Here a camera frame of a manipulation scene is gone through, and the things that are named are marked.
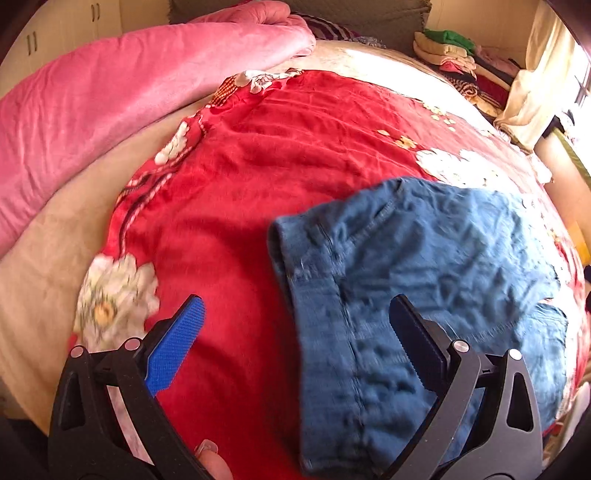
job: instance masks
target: window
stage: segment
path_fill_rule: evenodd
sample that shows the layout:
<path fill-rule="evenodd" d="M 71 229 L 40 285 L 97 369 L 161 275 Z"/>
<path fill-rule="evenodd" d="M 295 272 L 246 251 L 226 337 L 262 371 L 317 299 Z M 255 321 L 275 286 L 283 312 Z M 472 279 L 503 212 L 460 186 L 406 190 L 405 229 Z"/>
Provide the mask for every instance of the window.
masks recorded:
<path fill-rule="evenodd" d="M 574 49 L 573 61 L 570 67 L 569 78 L 564 86 L 564 93 L 562 98 L 562 110 L 568 111 L 573 104 L 581 107 L 585 105 L 586 98 L 591 95 L 591 74 L 590 65 L 587 55 L 580 45 Z"/>

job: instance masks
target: pink blanket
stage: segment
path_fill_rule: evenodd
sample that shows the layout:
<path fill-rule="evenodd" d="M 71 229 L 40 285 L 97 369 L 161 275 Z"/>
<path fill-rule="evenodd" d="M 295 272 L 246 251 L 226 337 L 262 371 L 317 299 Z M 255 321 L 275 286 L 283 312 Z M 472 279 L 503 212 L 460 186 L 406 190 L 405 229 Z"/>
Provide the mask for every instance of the pink blanket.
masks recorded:
<path fill-rule="evenodd" d="M 235 7 L 237 18 L 256 12 L 248 22 L 203 23 L 215 20 L 208 15 L 99 40 L 49 63 L 2 98 L 0 257 L 53 193 L 126 137 L 212 93 L 234 73 L 313 51 L 316 41 L 300 17 L 282 2 L 261 4 L 266 14 L 257 2 Z M 222 13 L 231 17 L 231 10 Z"/>

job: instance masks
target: white flower print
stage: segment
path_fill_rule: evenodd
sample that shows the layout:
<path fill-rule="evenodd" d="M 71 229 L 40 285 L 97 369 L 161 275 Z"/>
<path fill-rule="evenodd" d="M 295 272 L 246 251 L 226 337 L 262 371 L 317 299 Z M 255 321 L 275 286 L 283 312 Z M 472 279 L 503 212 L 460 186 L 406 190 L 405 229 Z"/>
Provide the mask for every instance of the white flower print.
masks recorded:
<path fill-rule="evenodd" d="M 251 93 L 259 93 L 270 87 L 275 80 L 288 79 L 301 75 L 301 70 L 292 70 L 290 72 L 282 73 L 268 73 L 260 70 L 247 70 L 239 73 L 234 79 L 234 84 L 237 87 L 244 87 L 251 84 Z"/>
<path fill-rule="evenodd" d="M 443 150 L 417 152 L 417 163 L 438 180 L 461 188 L 484 188 L 505 193 L 519 193 L 517 185 L 480 154 L 461 150 L 460 158 Z"/>
<path fill-rule="evenodd" d="M 171 141 L 160 150 L 154 157 L 156 165 L 164 165 L 168 160 L 174 160 L 187 146 L 187 132 L 189 125 L 187 122 L 181 122 L 178 126 L 177 132 L 172 137 Z"/>
<path fill-rule="evenodd" d="M 97 255 L 82 283 L 74 332 L 89 352 L 114 350 L 130 337 L 145 336 L 144 322 L 156 313 L 158 280 L 151 263 L 136 267 L 135 257 Z"/>

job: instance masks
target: red bedsheet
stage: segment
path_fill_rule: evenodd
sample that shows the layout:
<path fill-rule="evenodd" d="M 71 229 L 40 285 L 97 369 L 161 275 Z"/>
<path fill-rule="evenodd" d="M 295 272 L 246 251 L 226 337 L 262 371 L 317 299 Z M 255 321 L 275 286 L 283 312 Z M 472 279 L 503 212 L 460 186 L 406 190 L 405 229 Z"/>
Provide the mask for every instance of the red bedsheet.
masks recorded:
<path fill-rule="evenodd" d="M 440 151 L 481 155 L 496 172 L 490 180 L 500 185 L 506 174 L 535 199 L 549 230 L 540 235 L 556 240 L 553 254 L 566 265 L 574 295 L 574 388 L 588 351 L 582 269 L 526 157 L 460 118 L 368 83 L 320 71 L 267 80 L 233 93 L 229 79 L 212 106 L 185 120 L 157 155 L 160 165 L 148 160 L 120 196 L 103 251 L 153 263 L 160 310 L 147 329 L 190 293 L 206 303 L 205 327 L 171 388 L 158 395 L 187 445 L 216 442 L 238 480 L 302 478 L 298 344 L 268 258 L 267 229 L 277 216 L 384 179 L 434 180 L 417 163 L 419 151 L 423 159 Z"/>

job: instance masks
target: denim shorts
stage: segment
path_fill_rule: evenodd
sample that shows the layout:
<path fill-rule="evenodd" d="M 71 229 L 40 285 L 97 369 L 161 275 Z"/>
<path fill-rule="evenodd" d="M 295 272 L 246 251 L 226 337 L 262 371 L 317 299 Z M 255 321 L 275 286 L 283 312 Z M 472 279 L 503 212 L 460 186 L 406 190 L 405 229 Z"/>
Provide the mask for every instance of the denim shorts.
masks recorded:
<path fill-rule="evenodd" d="M 304 471 L 375 478 L 433 404 L 389 325 L 400 293 L 452 340 L 521 350 L 547 428 L 566 383 L 567 320 L 540 303 L 559 289 L 545 234 L 518 196 L 414 178 L 278 218 L 268 244 L 301 346 Z M 475 395 L 448 458 L 478 404 Z"/>

